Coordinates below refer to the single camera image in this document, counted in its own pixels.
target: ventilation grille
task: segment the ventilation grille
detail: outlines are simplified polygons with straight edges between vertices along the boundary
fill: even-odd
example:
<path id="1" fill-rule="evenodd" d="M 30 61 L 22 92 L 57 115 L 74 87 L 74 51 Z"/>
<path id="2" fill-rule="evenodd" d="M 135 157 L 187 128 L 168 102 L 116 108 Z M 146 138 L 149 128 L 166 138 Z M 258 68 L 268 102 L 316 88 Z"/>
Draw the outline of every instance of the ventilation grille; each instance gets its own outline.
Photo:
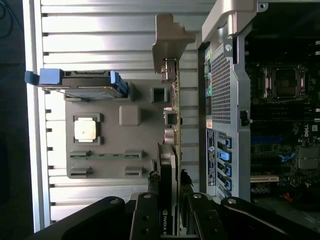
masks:
<path id="1" fill-rule="evenodd" d="M 230 61 L 221 53 L 211 64 L 212 121 L 230 124 Z"/>
<path id="2" fill-rule="evenodd" d="M 218 133 L 218 139 L 226 140 L 227 134 L 221 131 L 217 131 Z"/>

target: pcie slot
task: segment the pcie slot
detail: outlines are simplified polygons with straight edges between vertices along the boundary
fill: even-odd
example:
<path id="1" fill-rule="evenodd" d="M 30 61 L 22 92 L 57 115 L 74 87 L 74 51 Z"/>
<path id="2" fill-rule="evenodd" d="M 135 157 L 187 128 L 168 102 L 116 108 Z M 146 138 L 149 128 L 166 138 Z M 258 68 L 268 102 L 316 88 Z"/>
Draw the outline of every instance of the pcie slot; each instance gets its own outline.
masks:
<path id="1" fill-rule="evenodd" d="M 250 177 L 250 183 L 277 183 L 279 177 L 277 175 L 255 175 Z"/>

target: cpu socket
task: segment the cpu socket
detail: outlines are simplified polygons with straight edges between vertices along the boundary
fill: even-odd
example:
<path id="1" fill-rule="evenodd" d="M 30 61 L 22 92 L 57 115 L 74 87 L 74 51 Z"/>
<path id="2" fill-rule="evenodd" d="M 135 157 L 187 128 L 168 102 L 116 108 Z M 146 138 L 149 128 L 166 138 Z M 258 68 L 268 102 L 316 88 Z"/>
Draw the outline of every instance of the cpu socket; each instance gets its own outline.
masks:
<path id="1" fill-rule="evenodd" d="M 264 74 L 264 98 L 305 98 L 305 71 L 301 65 L 268 65 L 262 68 Z"/>

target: motherboard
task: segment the motherboard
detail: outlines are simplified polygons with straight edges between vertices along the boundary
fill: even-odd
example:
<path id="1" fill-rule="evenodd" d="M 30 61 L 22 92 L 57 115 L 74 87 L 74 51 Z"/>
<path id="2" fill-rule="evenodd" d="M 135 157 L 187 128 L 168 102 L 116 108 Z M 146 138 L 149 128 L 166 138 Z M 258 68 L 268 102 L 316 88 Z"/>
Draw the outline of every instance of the motherboard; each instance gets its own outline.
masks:
<path id="1" fill-rule="evenodd" d="M 320 183 L 320 42 L 248 37 L 251 194 L 283 194 Z"/>

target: metal frame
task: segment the metal frame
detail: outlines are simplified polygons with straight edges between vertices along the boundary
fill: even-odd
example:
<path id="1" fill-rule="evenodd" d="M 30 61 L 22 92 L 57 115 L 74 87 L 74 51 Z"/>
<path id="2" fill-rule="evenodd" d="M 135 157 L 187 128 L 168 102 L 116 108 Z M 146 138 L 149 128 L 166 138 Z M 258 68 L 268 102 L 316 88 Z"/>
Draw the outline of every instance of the metal frame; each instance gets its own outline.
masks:
<path id="1" fill-rule="evenodd" d="M 23 1 L 26 70 L 38 73 L 43 66 L 41 1 Z M 27 85 L 33 229 L 50 225 L 45 92 Z"/>

